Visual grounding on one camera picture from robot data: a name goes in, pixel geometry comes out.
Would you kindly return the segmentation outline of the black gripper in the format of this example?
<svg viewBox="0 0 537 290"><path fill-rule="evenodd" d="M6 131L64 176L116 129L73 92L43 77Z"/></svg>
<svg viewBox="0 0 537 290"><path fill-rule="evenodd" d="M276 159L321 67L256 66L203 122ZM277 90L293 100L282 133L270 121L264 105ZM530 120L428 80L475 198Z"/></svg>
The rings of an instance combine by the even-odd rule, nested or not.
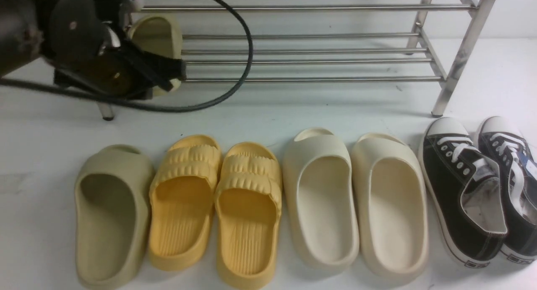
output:
<svg viewBox="0 0 537 290"><path fill-rule="evenodd" d="M126 98L134 79L133 67L123 59L111 58L114 62L106 62L106 59L109 59L106 55L104 59L98 59L95 64L84 67L83 72L87 76L92 76L91 83L99 87L100 93ZM165 68L169 68L168 79L181 79L181 81L186 79L186 64L179 64L179 60L173 59L164 65Z"/></svg>

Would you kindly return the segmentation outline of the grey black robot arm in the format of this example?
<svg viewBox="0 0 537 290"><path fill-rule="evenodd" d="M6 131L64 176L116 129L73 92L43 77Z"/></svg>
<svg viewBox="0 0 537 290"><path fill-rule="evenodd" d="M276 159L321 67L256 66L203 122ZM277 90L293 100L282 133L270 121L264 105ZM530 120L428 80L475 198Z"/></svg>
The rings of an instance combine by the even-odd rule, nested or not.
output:
<svg viewBox="0 0 537 290"><path fill-rule="evenodd" d="M163 16L125 31L131 0L1 0L1 76L35 59L55 84L121 99L151 99L186 79L182 36Z"/></svg>

